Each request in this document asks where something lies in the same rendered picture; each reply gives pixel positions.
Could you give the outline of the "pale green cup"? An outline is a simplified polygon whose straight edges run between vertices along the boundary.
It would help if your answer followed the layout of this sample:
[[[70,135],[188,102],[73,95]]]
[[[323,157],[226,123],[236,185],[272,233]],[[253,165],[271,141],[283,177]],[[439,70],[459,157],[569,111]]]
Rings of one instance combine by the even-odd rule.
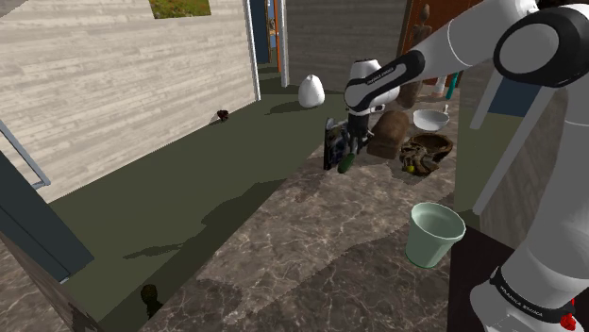
[[[416,204],[411,210],[405,254],[412,264],[432,268],[465,231],[463,219],[451,208],[433,202]]]

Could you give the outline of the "brown wooden figure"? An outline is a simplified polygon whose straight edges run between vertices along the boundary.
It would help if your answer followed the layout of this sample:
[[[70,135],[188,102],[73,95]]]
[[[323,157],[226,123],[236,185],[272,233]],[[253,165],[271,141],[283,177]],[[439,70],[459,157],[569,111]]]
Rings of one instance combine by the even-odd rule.
[[[427,25],[429,16],[429,4],[424,4],[418,16],[418,23],[412,27],[412,47],[415,47],[432,33],[432,27]]]

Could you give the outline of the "brown bread loaf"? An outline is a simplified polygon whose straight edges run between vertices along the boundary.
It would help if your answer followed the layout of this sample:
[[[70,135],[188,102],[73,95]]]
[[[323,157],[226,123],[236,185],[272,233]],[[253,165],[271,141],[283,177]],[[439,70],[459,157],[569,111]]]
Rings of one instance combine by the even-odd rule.
[[[367,146],[367,153],[387,159],[395,159],[403,144],[410,120],[402,111],[384,112],[372,128],[374,137]]]

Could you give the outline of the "dark blue door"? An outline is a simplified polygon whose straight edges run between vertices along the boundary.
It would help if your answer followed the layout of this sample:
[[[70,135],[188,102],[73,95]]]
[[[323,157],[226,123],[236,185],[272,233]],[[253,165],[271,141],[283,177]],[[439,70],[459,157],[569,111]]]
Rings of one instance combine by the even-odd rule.
[[[0,232],[62,283],[94,256],[40,197],[38,189],[51,181],[1,121],[0,134],[39,178],[29,183],[0,151]]]

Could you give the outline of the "dark brown bowl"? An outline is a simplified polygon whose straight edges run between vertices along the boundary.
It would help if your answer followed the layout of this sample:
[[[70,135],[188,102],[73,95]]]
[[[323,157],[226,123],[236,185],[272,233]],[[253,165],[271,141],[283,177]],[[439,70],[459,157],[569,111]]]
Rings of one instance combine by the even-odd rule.
[[[422,145],[436,163],[442,161],[453,149],[454,143],[445,135],[420,133],[409,138],[410,142]]]

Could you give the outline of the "white bowl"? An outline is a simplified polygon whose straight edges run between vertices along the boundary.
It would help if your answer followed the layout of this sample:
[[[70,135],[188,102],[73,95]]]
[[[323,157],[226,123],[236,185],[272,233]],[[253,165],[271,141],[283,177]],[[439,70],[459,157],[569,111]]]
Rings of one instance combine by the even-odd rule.
[[[418,109],[412,118],[417,128],[428,132],[439,131],[449,122],[449,114],[436,109]]]

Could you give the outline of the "teal stick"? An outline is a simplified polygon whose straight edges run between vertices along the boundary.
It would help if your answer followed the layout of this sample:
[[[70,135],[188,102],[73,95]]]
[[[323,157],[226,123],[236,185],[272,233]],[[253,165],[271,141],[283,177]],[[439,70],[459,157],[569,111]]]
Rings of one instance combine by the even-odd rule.
[[[456,87],[456,83],[458,80],[458,76],[460,75],[460,72],[457,72],[455,74],[453,74],[453,76],[451,77],[447,92],[446,92],[446,100],[450,100],[451,96],[455,90]]]

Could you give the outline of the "green wall picture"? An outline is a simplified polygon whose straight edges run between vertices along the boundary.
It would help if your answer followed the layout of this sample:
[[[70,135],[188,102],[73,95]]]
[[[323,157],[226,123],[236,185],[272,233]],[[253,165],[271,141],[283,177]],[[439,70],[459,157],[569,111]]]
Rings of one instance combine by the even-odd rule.
[[[210,16],[209,0],[148,0],[156,19]]]

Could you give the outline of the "white egg-shaped vase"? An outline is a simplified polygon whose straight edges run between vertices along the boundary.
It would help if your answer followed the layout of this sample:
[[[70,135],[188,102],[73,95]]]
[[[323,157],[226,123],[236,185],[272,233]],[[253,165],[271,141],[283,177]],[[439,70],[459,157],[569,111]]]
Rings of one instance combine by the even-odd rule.
[[[325,102],[325,91],[320,78],[307,75],[298,89],[298,102],[303,108],[315,108]]]

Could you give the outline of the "dark robot stand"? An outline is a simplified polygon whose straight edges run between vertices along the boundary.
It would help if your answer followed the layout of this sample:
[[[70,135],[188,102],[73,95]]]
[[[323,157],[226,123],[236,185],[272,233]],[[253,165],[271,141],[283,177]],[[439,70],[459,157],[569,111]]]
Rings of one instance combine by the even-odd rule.
[[[470,291],[503,264],[513,248],[470,226],[450,254],[446,332],[484,332],[470,304]]]

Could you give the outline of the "brown jar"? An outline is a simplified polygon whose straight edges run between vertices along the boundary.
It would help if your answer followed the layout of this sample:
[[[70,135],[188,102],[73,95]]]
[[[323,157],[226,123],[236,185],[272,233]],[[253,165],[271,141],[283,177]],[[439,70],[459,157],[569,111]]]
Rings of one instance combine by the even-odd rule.
[[[422,81],[416,81],[402,85],[396,102],[403,108],[412,108],[423,87]]]

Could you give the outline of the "dark round figure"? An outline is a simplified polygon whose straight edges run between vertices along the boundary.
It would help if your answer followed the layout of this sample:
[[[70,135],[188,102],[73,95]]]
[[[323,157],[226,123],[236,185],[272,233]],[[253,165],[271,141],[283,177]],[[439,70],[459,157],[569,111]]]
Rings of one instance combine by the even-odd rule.
[[[157,287],[153,284],[143,286],[141,290],[141,298],[146,305],[146,314],[149,319],[151,319],[163,306],[163,303],[158,299]]]

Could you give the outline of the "green cucumber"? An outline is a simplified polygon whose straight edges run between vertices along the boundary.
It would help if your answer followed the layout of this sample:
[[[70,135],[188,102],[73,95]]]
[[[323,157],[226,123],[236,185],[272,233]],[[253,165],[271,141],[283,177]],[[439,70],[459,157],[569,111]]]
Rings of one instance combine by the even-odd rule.
[[[346,155],[339,163],[337,167],[337,171],[339,174],[345,174],[353,165],[356,155],[353,153],[349,153]]]

